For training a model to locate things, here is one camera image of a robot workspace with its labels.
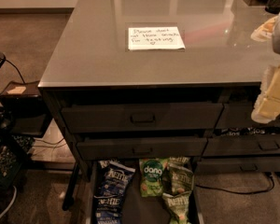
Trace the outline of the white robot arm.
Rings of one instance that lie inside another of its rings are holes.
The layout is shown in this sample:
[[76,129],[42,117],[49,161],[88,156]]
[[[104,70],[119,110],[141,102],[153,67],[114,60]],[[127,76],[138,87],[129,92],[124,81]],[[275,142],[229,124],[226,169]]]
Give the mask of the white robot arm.
[[[256,29],[251,38],[258,42],[272,41],[273,52],[280,55],[280,12]],[[251,118],[267,124],[280,115],[280,64],[269,66],[262,77],[260,94],[254,103]]]

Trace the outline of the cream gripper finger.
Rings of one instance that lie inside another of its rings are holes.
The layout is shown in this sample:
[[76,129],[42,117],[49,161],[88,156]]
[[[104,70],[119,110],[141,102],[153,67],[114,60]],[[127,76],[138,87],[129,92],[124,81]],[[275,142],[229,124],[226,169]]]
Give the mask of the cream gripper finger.
[[254,104],[251,118],[267,124],[280,115],[280,65],[269,66],[260,84],[260,94]]

